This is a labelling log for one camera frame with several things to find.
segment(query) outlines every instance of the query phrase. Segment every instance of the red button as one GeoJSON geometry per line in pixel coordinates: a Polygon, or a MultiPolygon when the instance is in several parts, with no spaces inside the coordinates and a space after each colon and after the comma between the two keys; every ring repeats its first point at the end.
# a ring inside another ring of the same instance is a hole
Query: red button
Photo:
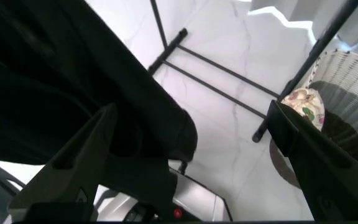
{"type": "Polygon", "coordinates": [[[181,218],[182,215],[183,215],[183,213],[180,208],[177,208],[173,211],[173,216],[175,216],[175,218],[181,218]]]}

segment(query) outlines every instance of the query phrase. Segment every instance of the tile floor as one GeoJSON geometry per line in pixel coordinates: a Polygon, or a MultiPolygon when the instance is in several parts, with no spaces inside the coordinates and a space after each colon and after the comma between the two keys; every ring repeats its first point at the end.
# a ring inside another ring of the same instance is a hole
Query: tile floor
{"type": "MultiPolygon", "coordinates": [[[[149,1],[87,2],[143,66],[147,68],[162,52],[149,1]]],[[[248,15],[249,1],[158,0],[157,4],[168,42],[186,27],[189,35],[182,45],[276,93],[300,68],[315,41],[306,29],[285,24],[279,14],[248,15]]],[[[179,49],[168,61],[262,113],[273,99],[179,49]]],[[[235,220],[313,219],[302,191],[273,167],[269,133],[261,142],[252,142],[260,117],[172,68],[160,67],[155,79],[196,123],[198,148],[187,174],[225,197],[235,220]]],[[[0,166],[23,182],[41,169],[7,162],[0,166]]]]}

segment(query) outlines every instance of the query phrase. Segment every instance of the clothing rack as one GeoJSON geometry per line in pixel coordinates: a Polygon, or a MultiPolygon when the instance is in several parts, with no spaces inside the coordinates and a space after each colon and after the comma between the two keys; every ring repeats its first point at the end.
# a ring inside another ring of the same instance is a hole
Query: clothing rack
{"type": "Polygon", "coordinates": [[[358,7],[358,0],[346,0],[346,2],[342,5],[342,8],[339,10],[339,12],[334,16],[334,18],[331,20],[330,25],[328,28],[324,31],[323,35],[317,40],[317,42],[314,44],[313,48],[311,49],[308,58],[303,63],[302,67],[299,69],[298,73],[287,83],[284,90],[281,92],[281,94],[277,94],[273,92],[272,90],[267,89],[266,87],[263,87],[262,85],[253,82],[252,80],[243,77],[242,75],[233,72],[232,70],[180,45],[182,40],[187,36],[188,31],[186,28],[183,28],[181,31],[179,31],[178,35],[168,44],[167,40],[165,38],[165,33],[162,27],[160,14],[158,12],[157,3],[155,0],[150,0],[153,13],[155,16],[155,20],[157,22],[158,31],[160,32],[162,44],[164,46],[164,51],[157,57],[155,62],[149,67],[148,71],[151,75],[154,75],[154,73],[158,70],[161,65],[167,65],[174,70],[186,75],[187,77],[191,78],[192,80],[204,85],[205,87],[209,88],[210,90],[215,91],[216,93],[219,93],[221,96],[227,98],[228,100],[231,100],[232,102],[238,104],[239,106],[253,112],[257,116],[263,118],[264,120],[260,124],[258,130],[256,130],[255,134],[252,137],[253,142],[259,142],[264,133],[267,130],[266,125],[266,115],[263,113],[257,111],[256,109],[252,108],[249,105],[246,105],[245,103],[239,101],[238,99],[235,99],[234,97],[228,95],[227,93],[217,89],[216,87],[206,83],[205,81],[202,81],[201,79],[195,77],[194,75],[184,71],[183,69],[177,67],[176,65],[170,63],[167,61],[167,58],[171,55],[171,53],[176,49],[180,49],[196,58],[199,58],[212,66],[240,79],[243,82],[246,82],[256,88],[258,88],[261,91],[264,91],[265,93],[268,93],[274,97],[277,98],[278,101],[281,101],[286,97],[288,94],[292,92],[292,90],[297,86],[297,84],[301,81],[301,79],[304,77],[304,75],[307,73],[307,71],[310,69],[310,67],[313,65],[313,63],[317,60],[317,58],[320,56],[321,53],[323,53],[324,49],[327,47],[327,45],[330,43],[330,41],[333,39],[333,37],[337,34],[337,32],[340,30],[342,25],[347,21],[347,19],[352,15],[352,13],[355,11],[355,9],[358,7]]]}

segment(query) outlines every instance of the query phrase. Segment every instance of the floral cloth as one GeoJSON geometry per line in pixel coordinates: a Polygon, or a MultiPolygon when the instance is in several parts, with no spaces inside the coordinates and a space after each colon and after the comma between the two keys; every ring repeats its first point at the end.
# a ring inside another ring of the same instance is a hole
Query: floral cloth
{"type": "Polygon", "coordinates": [[[323,128],[324,104],[317,90],[299,88],[286,96],[282,103],[310,120],[318,130],[323,128]]]}

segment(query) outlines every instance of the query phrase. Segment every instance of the woven texture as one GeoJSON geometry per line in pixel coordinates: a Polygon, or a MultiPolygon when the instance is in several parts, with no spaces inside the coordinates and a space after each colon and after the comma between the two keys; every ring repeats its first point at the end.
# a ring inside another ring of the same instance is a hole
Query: woven texture
{"type": "Polygon", "coordinates": [[[331,116],[323,131],[358,160],[358,54],[335,50],[319,58],[306,83],[319,91],[331,116]]]}

